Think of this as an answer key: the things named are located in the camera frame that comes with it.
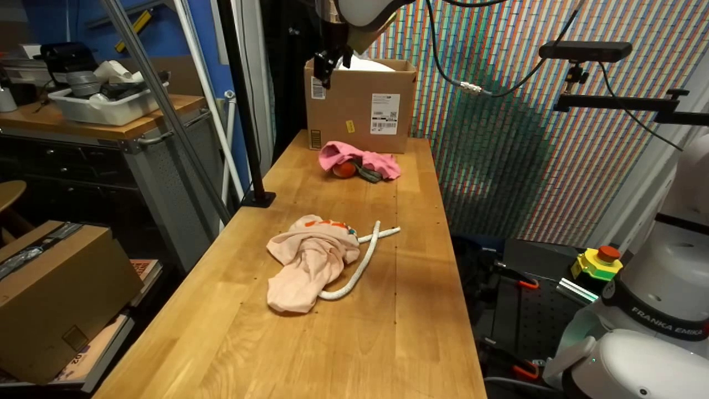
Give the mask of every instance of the crumpled pink cloth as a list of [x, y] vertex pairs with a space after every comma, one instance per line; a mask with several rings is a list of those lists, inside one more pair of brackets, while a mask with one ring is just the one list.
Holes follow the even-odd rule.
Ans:
[[329, 142], [320, 148], [320, 166], [331, 171], [334, 165], [344, 165], [348, 159], [361, 159], [361, 166], [374, 171], [383, 180], [398, 180], [401, 176], [401, 166], [389, 154], [361, 152], [347, 142]]
[[289, 234], [266, 245], [285, 269], [268, 279], [266, 301], [278, 312], [310, 312], [318, 296], [334, 281], [347, 264], [357, 263], [359, 243], [341, 225], [318, 215], [300, 218]]

